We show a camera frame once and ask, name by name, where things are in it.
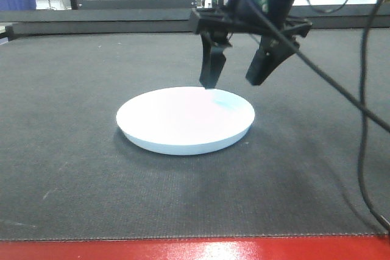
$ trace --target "black metal frame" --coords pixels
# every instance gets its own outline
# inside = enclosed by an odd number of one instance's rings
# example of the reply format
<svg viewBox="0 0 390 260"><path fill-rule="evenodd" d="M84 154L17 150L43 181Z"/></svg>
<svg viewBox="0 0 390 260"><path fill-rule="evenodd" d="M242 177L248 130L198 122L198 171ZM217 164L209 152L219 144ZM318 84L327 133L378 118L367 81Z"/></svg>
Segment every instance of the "black metal frame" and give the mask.
<svg viewBox="0 0 390 260"><path fill-rule="evenodd" d="M71 0L72 9L179 9L196 7L196 0Z"/></svg>

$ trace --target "red table edge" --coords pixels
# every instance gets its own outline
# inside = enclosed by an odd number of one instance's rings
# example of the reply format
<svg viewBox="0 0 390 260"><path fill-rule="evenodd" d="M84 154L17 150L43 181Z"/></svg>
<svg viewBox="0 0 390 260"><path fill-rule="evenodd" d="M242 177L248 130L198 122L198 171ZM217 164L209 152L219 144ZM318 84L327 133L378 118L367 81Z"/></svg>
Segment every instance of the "red table edge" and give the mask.
<svg viewBox="0 0 390 260"><path fill-rule="evenodd" d="M298 236L130 241L3 241L0 260L389 260L389 236Z"/></svg>

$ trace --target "gray fabric surface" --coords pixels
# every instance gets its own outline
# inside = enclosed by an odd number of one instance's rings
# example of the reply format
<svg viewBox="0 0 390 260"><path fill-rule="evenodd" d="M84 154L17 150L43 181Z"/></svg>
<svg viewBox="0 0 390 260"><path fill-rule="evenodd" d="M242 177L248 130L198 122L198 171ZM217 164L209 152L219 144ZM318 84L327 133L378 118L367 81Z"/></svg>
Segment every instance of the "gray fabric surface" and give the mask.
<svg viewBox="0 0 390 260"><path fill-rule="evenodd" d="M314 30L302 50L357 93L359 30ZM389 30L370 39L368 101L390 121ZM191 34L30 37L0 46L0 239L381 234L356 178L360 114L298 58L261 87L257 45L232 38L218 88L252 103L227 149L176 157L118 130L127 100L199 85ZM390 136L370 125L367 187L390 217Z"/></svg>

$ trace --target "black wire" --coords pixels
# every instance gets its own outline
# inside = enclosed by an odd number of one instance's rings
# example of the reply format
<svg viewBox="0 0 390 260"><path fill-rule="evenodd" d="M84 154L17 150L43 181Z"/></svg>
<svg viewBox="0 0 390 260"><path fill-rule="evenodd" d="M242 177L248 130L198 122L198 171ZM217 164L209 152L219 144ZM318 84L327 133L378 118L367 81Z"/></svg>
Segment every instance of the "black wire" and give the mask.
<svg viewBox="0 0 390 260"><path fill-rule="evenodd" d="M316 74L322 77L332 87L334 87L340 94L342 94L351 104L356 106L359 110L363 111L371 120L373 120L380 127L390 133L390 125L387 124L382 118L378 117L375 113L371 112L366 106L362 105L352 94L350 94L345 88L343 88L338 82L326 74L321 68L315 65L305 54L303 54L295 45L290 42L284 34L282 34L274 24L272 24L266 16L258 11L256 5L252 0L246 0L249 7L254 13L270 28L272 33L277 36L278 39L282 40L295 54L297 54Z"/></svg>
<svg viewBox="0 0 390 260"><path fill-rule="evenodd" d="M378 0L372 9L367 24L364 27L363 35L361 38L361 50L360 50L360 62L361 62L361 72L360 72L360 87L359 87L359 95L360 102L362 105L366 105L366 77L367 77L367 44L368 44L368 36L372 27L372 23L380 6L382 5L383 0ZM360 141L360 150L358 155L358 181L360 187L360 193L363 197L365 204L368 206L371 214L376 218L378 222L381 223L383 227L385 227L390 234L390 222L382 216L374 207L371 202L366 185L364 182L364 159L366 156L366 147L367 147L367 139L368 139L368 118L367 115L362 112L361 113L361 141Z"/></svg>
<svg viewBox="0 0 390 260"><path fill-rule="evenodd" d="M306 0L306 1L309 4L310 8L312 10L314 10L315 12L317 12L317 13L334 13L334 12L338 12L339 10L343 9L346 6L347 2L348 2L348 0L345 0L343 4L341 4L338 8L333 9L333 10L332 9L322 10L322 9L318 9L315 6L313 6L311 4L310 0Z"/></svg>
<svg viewBox="0 0 390 260"><path fill-rule="evenodd" d="M322 71L318 66L316 66L305 54L301 53L298 48L295 47L292 42L290 42L275 26L272 24L266 16L264 16L261 12L258 11L256 5L252 2L252 0L246 0L249 7L253 10L253 12L265 23L265 25L270 28L270 30L280 39L282 40L290 49L293 50L315 73L317 73L321 78L323 78L326 82L328 82L333 88L335 88L339 93L341 93L349 102L351 102L354 106L356 106L362 113L362 136L361 136L361 145L358 157L358 179L359 179L359 187L361 194L363 196L363 200L367 207L369 208L371 214L376 218L376 220L387 229L390 233L390 223L389 221L378 213L374 205L369 199L365 184L364 184L364 155L366 152L366 144L367 144L367 131L368 131L368 118L373 120L380 127L385 129L390 133L390 125L388 125L384 120L379 118L376 114L371 112L365 103L365 84L366 84L366 48L367 48L367 37L369 30L371 28L372 22L381 6L383 0L378 0L373 10L369 15L369 19L367 22L367 26L363 32L362 39L362 47L361 47L361 78L360 78L360 101L356 100L353 95L351 95L347 90L345 90L339 83L333 80L330 76L328 76L324 71Z"/></svg>

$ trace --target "white round dish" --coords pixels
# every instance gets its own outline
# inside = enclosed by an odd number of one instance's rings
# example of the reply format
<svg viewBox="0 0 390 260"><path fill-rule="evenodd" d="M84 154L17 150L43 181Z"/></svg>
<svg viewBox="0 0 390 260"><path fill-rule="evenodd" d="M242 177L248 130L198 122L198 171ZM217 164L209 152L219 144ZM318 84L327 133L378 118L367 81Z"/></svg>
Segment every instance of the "white round dish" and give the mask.
<svg viewBox="0 0 390 260"><path fill-rule="evenodd" d="M236 94L184 86L141 94L126 102L116 121L134 144L168 155L214 152L239 141L255 118Z"/></svg>

